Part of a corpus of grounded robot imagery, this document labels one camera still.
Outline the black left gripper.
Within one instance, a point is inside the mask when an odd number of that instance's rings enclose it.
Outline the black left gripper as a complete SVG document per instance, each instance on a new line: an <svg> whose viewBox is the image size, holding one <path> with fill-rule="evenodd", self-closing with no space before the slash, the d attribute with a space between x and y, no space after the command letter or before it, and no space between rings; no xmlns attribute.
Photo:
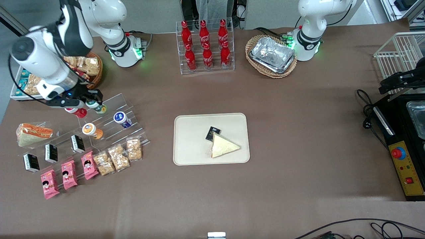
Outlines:
<svg viewBox="0 0 425 239"><path fill-rule="evenodd" d="M404 73L393 74L386 81L380 82L379 93L386 94L398 88L424 88L424 75L424 66Z"/></svg>

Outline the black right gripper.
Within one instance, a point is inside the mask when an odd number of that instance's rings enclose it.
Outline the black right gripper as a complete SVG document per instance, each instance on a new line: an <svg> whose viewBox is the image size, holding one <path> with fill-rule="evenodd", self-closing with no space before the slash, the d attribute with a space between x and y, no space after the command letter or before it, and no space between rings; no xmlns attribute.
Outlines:
<svg viewBox="0 0 425 239"><path fill-rule="evenodd" d="M95 102L103 102L103 94L100 90L89 90L87 87L74 87L64 91L58 98L58 102L64 104L73 99L83 101L87 107L94 109Z"/></svg>

